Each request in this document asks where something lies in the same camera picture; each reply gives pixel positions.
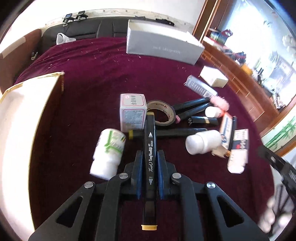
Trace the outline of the right white gloved hand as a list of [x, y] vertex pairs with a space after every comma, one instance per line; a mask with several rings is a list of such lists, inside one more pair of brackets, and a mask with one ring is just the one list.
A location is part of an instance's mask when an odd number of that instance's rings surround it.
[[290, 197], [276, 199], [275, 196], [272, 196], [267, 201], [267, 208], [262, 214], [258, 226], [269, 236], [282, 232], [292, 219], [294, 208]]

